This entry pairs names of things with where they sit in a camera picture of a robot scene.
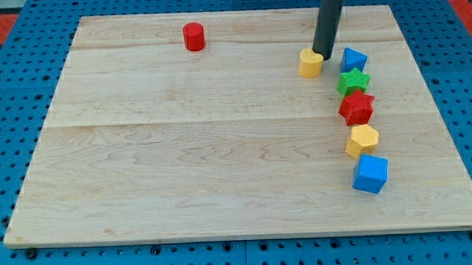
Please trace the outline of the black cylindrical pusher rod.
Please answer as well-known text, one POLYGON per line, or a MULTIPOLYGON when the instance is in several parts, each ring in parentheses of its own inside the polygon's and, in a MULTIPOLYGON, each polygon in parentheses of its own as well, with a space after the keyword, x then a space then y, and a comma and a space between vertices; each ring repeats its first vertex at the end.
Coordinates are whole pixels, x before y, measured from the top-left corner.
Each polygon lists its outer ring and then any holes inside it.
POLYGON ((332 56, 343 3, 344 0, 320 1, 312 51, 322 55, 323 60, 328 60, 332 56))

